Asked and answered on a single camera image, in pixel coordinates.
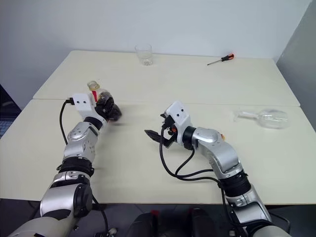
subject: bottle cap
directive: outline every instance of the bottle cap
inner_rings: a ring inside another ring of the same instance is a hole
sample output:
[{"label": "bottle cap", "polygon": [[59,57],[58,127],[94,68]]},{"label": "bottle cap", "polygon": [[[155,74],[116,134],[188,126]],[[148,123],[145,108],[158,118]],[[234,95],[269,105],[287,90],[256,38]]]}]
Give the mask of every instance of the bottle cap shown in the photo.
[{"label": "bottle cap", "polygon": [[89,82],[87,83],[87,85],[88,85],[88,87],[89,87],[89,90],[97,90],[97,89],[100,88],[100,85],[99,85],[96,81],[94,81],[94,80],[89,81]]}]

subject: screwdriver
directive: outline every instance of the screwdriver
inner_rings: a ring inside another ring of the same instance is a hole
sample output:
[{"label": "screwdriver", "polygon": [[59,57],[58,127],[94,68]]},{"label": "screwdriver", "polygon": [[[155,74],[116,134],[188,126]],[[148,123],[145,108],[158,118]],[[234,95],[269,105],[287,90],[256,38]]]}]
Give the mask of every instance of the screwdriver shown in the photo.
[{"label": "screwdriver", "polygon": [[211,64],[213,64],[213,63],[218,63],[218,62],[224,62],[224,61],[232,60],[233,58],[234,58],[234,55],[231,53],[231,54],[229,54],[229,55],[227,55],[227,56],[225,56],[225,57],[222,57],[220,60],[217,60],[217,61],[215,61],[215,62],[212,62],[212,63],[207,64],[207,66],[208,66],[208,65],[211,65]]}]

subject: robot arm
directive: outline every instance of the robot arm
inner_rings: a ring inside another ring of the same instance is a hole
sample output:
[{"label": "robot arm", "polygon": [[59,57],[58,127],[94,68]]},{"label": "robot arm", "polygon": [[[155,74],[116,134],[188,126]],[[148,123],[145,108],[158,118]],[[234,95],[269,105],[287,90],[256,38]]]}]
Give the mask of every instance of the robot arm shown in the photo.
[{"label": "robot arm", "polygon": [[40,202],[40,218],[19,227],[10,237],[65,237],[92,209],[90,177],[99,130],[121,116],[107,92],[95,104],[92,95],[75,94],[74,105],[83,118],[68,135],[59,173]]},{"label": "robot arm", "polygon": [[[170,139],[163,138],[163,144],[169,147],[177,142],[188,150],[199,151],[208,160],[217,176],[225,198],[232,208],[229,219],[244,235],[253,234],[258,229],[258,237],[274,236],[272,231],[277,230],[278,237],[289,236],[282,229],[272,225],[271,217],[260,200],[254,186],[249,183],[244,173],[236,151],[226,143],[223,136],[214,129],[193,127],[187,109],[179,101],[174,102],[161,115],[165,118],[162,130],[168,129]],[[151,130],[145,130],[153,140],[160,141],[160,135]]]}]

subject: plastic bottle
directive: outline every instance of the plastic bottle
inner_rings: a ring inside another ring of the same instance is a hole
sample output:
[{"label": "plastic bottle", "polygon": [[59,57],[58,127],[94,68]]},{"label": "plastic bottle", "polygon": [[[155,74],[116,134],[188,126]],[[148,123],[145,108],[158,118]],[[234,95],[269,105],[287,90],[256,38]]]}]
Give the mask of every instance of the plastic bottle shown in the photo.
[{"label": "plastic bottle", "polygon": [[234,121],[237,118],[256,120],[260,126],[266,128],[282,129],[289,126],[287,113],[274,109],[265,109],[259,113],[236,111]]},{"label": "plastic bottle", "polygon": [[107,93],[109,93],[107,90],[100,88],[100,85],[99,85],[96,81],[94,81],[94,80],[89,81],[89,82],[87,83],[87,85],[88,85],[88,87],[89,87],[89,90],[91,90],[91,92],[92,92],[92,94],[93,94],[93,97],[94,97],[95,102],[98,102],[98,100],[100,99],[100,95],[101,95],[102,92],[107,92]]}]

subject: red screwdriver handle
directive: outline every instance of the red screwdriver handle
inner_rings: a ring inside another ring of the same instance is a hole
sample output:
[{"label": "red screwdriver handle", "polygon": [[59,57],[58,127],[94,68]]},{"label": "red screwdriver handle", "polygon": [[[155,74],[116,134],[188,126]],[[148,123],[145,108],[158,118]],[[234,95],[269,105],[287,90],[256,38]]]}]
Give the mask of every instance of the red screwdriver handle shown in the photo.
[{"label": "red screwdriver handle", "polygon": [[233,58],[234,58],[234,54],[231,53],[225,57],[222,57],[221,61],[224,62],[224,61],[232,60]]}]

